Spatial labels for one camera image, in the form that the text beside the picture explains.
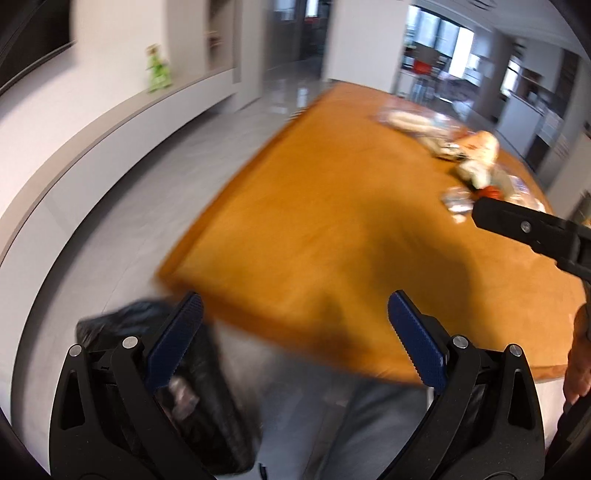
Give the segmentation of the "person's right hand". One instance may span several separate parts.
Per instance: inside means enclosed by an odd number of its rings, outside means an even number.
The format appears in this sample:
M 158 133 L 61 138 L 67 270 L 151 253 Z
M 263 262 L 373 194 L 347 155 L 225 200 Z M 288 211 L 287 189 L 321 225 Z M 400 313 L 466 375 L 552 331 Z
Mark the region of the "person's right hand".
M 564 378 L 563 392 L 567 405 L 574 405 L 590 391 L 591 344 L 587 336 L 588 327 L 587 306 L 583 305 L 575 316 L 573 340 Z

